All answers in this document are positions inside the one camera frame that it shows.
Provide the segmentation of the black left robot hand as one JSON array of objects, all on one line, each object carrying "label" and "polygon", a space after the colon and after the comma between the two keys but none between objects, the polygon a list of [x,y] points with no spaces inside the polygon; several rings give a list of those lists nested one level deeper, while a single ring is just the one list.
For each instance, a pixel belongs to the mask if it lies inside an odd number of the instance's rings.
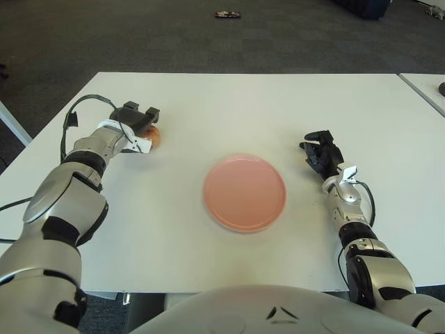
[{"label": "black left robot hand", "polygon": [[110,119],[119,123],[127,137],[121,153],[150,153],[161,142],[160,131],[154,126],[159,121],[160,110],[150,107],[143,113],[138,107],[137,103],[129,101],[110,114]]}]

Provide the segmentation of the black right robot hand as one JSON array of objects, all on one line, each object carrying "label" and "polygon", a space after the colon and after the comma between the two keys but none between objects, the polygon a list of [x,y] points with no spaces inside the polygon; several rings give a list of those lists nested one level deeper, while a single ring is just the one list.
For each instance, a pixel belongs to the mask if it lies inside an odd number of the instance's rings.
[{"label": "black right robot hand", "polygon": [[308,133],[299,146],[307,155],[307,164],[322,177],[324,186],[334,183],[357,183],[355,179],[357,167],[343,164],[342,153],[334,144],[330,131]]}]

